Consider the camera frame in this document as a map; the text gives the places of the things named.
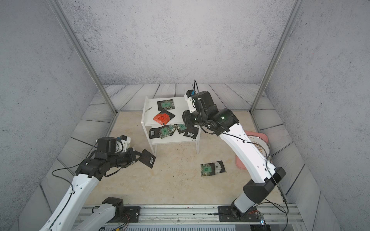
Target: white robotic arm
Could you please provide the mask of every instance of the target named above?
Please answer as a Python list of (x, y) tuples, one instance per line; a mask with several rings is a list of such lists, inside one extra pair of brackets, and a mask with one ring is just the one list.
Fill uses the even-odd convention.
[(251, 176), (251, 180), (243, 187), (243, 192), (231, 204), (232, 215), (239, 220), (254, 204), (266, 198), (285, 176), (285, 171), (281, 167), (276, 168), (259, 152), (229, 109), (217, 109), (209, 92), (195, 94), (192, 89), (186, 92), (184, 98), (189, 107), (182, 115), (185, 125), (204, 126), (220, 136), (239, 157)]
[[(70, 231), (92, 190), (103, 176), (112, 175), (106, 175), (110, 168), (126, 168), (137, 161), (153, 168), (155, 156), (145, 149), (140, 153), (129, 148), (130, 140), (126, 136), (103, 137), (97, 140), (97, 150), (91, 154), (94, 158), (90, 156), (79, 164), (71, 186), (40, 231)], [(130, 218), (123, 206), (123, 200), (109, 197), (73, 230), (96, 231), (109, 221), (126, 222), (128, 219)]]

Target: shelf leg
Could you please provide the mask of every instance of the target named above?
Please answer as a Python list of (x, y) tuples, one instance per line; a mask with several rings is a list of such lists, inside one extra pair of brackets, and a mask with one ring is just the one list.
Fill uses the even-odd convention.
[(199, 141), (195, 141), (196, 153), (199, 154)]
[(155, 147), (155, 152), (154, 152), (153, 145), (152, 145), (152, 143), (150, 142), (150, 139), (149, 139), (149, 135), (148, 135), (148, 132), (147, 132), (147, 128), (145, 127), (145, 125), (144, 125), (144, 123), (143, 123), (143, 122), (141, 122), (141, 125), (142, 125), (142, 128), (144, 129), (145, 136), (146, 136), (146, 137), (147, 137), (147, 139), (148, 139), (150, 149), (152, 150), (152, 154), (153, 154), (154, 156), (157, 156), (157, 154), (156, 154), (156, 153), (157, 153), (157, 146)]

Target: gray wall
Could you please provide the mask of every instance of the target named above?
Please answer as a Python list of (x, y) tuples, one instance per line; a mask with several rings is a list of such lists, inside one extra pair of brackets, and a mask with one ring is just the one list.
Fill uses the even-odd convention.
[(267, 94), (344, 230), (370, 226), (370, 1), (306, 0)]
[(260, 83), (294, 0), (60, 0), (104, 84)]
[(8, 230), (97, 88), (45, 0), (0, 5), (0, 230)]

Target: green label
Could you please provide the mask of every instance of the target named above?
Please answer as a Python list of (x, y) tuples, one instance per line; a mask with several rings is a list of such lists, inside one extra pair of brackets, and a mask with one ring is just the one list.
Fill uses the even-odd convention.
[(163, 103), (161, 103), (161, 105), (162, 105), (162, 108), (166, 108), (166, 107), (171, 106), (171, 104), (169, 102), (163, 102)]
[(179, 124), (179, 129), (180, 129), (181, 131), (185, 130), (185, 129), (186, 129), (185, 124)]
[(210, 173), (210, 172), (212, 172), (212, 168), (210, 166), (209, 167), (204, 167), (203, 171), (205, 173)]
[(161, 132), (162, 132), (163, 135), (168, 135), (169, 134), (168, 128), (162, 128)]

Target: metal frame pole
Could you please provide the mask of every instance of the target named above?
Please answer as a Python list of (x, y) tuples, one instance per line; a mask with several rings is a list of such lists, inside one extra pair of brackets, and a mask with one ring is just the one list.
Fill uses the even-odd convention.
[(95, 69), (93, 68), (89, 58), (87, 57), (84, 49), (82, 48), (77, 36), (75, 35), (74, 31), (72, 30), (71, 25), (69, 24), (61, 6), (59, 5), (58, 0), (47, 0), (50, 8), (53, 10), (55, 16), (57, 17), (60, 25), (62, 26), (63, 30), (67, 34), (68, 38), (72, 42), (74, 49), (76, 50), (77, 54), (79, 55), (81, 61), (84, 63), (87, 71), (89, 72), (91, 78), (95, 82), (96, 86), (98, 87), (101, 95), (103, 96), (104, 100), (109, 105), (110, 109), (113, 111), (114, 114), (117, 113), (117, 109), (115, 108), (114, 104), (112, 103), (108, 93), (106, 92), (103, 84), (101, 83)]
[(279, 43), (277, 44), (274, 55), (272, 56), (270, 64), (269, 64), (269, 66), (267, 68), (267, 71), (265, 73), (265, 76), (263, 77), (263, 79), (261, 81), (261, 84), (259, 86), (257, 95), (256, 95), (256, 97), (253, 101), (252, 107), (250, 109), (251, 114), (253, 114), (254, 110), (256, 110), (258, 102), (259, 102), (260, 98), (262, 97), (263, 92), (266, 89), (266, 86), (267, 86), (267, 84), (268, 84), (268, 82), (271, 78), (271, 75), (272, 75), (272, 73), (275, 69), (275, 66), (276, 66), (279, 58), (280, 58), (280, 55), (283, 52), (285, 43), (288, 40), (289, 35), (290, 35), (290, 33), (293, 29), (293, 26), (294, 26), (294, 24), (295, 24), (295, 22), (296, 22), (296, 20), (299, 16), (299, 13), (302, 9), (304, 1), (305, 0), (296, 0), (294, 5), (293, 5), (292, 11), (291, 11), (290, 16), (288, 18), (288, 21), (286, 22), (285, 28), (284, 28), (281, 36), (280, 36)]

